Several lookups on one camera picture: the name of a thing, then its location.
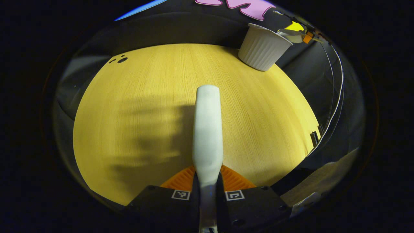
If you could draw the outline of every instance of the wire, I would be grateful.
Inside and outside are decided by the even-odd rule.
[[[307,157],[309,156],[309,155],[311,155],[317,148],[318,148],[318,146],[320,145],[320,143],[322,142],[322,139],[325,137],[325,135],[326,135],[326,132],[328,131],[328,128],[329,128],[329,126],[331,125],[331,122],[332,122],[332,119],[334,118],[334,116],[335,116],[335,113],[336,113],[336,111],[338,110],[338,106],[339,106],[339,102],[340,102],[340,100],[341,100],[341,93],[342,93],[342,88],[343,88],[343,86],[344,86],[344,70],[343,70],[343,68],[342,68],[342,62],[341,62],[341,58],[339,57],[339,55],[338,55],[338,53],[336,52],[336,50],[335,50],[335,48],[334,48],[334,46],[333,45],[331,45],[331,47],[332,47],[332,49],[334,50],[334,52],[335,52],[335,54],[336,54],[336,56],[338,57],[338,60],[339,60],[339,65],[340,65],[340,67],[341,67],[341,75],[342,75],[342,82],[341,82],[341,88],[340,88],[340,90],[339,90],[339,98],[338,98],[338,102],[337,102],[337,105],[336,105],[336,107],[335,107],[335,111],[334,111],[334,113],[332,114],[332,116],[331,116],[331,119],[329,119],[329,122],[328,122],[328,126],[326,127],[326,129],[325,129],[325,132],[323,133],[323,135],[320,137],[320,140],[318,141],[318,143],[316,144],[316,146],[309,152],[309,154],[307,155]]]
[[[320,44],[323,48],[323,50],[325,51],[326,54],[326,58],[328,58],[328,62],[329,62],[329,67],[331,68],[331,73],[332,73],[332,99],[331,99],[331,105],[329,106],[329,114],[328,114],[328,119],[331,117],[331,113],[332,113],[332,105],[334,104],[334,92],[335,92],[335,83],[334,83],[334,71],[332,69],[332,64],[331,61],[329,59],[328,53],[326,52],[325,48],[323,47],[323,44]],[[326,130],[326,127],[328,126],[328,120],[326,121],[325,127],[324,129]]]
[[[343,90],[343,92],[342,92],[342,102],[341,102],[341,109],[339,110],[339,117],[341,117],[342,106],[343,106],[343,104],[344,104],[344,95],[345,95],[345,83],[344,83],[344,90]],[[329,142],[329,140],[331,139],[332,135],[334,134],[335,129],[336,129],[336,126],[338,125],[338,122],[339,122],[339,117],[338,117],[337,122],[335,123],[335,127],[334,127],[334,129],[332,130],[331,135],[329,135],[328,140],[326,140],[326,141],[325,141],[325,143],[324,143],[323,145],[326,145],[326,143],[328,143],[328,142]]]

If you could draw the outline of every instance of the pink letter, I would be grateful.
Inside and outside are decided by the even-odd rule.
[[[219,0],[195,0],[195,2],[198,4],[210,5],[210,6],[220,6],[221,4],[223,4]]]
[[[249,4],[245,8],[241,8],[240,11],[253,19],[263,21],[263,17],[266,11],[270,8],[275,8],[275,6],[264,0],[226,0],[227,6],[230,9]]]

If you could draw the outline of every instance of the black screw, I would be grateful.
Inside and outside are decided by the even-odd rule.
[[[234,226],[241,226],[245,223],[246,223],[246,221],[244,221],[243,219],[236,219],[236,220],[233,221]]]

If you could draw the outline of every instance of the orange ribbed part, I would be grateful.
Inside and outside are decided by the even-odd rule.
[[[224,191],[236,191],[241,189],[254,188],[252,182],[224,165],[221,165],[221,176],[223,177]],[[169,180],[164,182],[161,187],[168,189],[178,189],[191,191],[193,189],[193,178],[195,174],[194,166],[190,166],[179,173],[175,174]]]
[[[194,166],[190,166],[164,182],[161,187],[168,189],[178,189],[191,191],[193,189],[193,178],[195,174]]]
[[[256,185],[254,185],[248,179],[244,178],[231,168],[228,168],[224,165],[221,165],[220,172],[221,176],[223,177],[223,185],[225,192],[256,187]]]

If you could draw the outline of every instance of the wood grain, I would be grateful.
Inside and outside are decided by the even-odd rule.
[[[279,67],[255,70],[237,52],[169,44],[110,59],[75,119],[73,147],[88,186],[127,205],[145,186],[191,165],[195,94],[205,84],[220,88],[224,165],[256,185],[295,168],[313,148],[315,115]],[[121,55],[127,60],[117,63]]]

